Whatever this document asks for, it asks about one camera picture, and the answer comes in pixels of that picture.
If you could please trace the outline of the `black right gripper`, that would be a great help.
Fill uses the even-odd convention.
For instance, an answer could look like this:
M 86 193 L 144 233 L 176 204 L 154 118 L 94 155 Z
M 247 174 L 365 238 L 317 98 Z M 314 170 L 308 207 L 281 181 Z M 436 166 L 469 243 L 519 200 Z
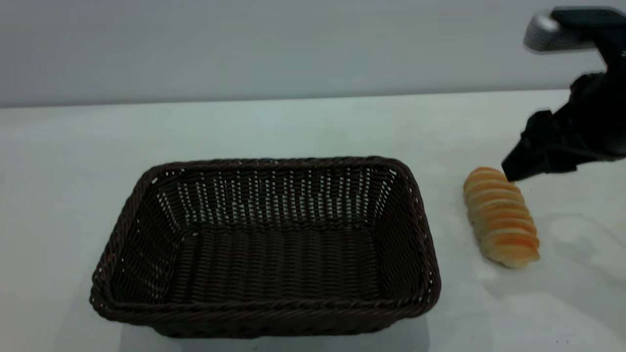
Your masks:
M 501 167 L 510 182 L 625 158 L 625 72 L 586 73 L 559 111 L 532 114 Z

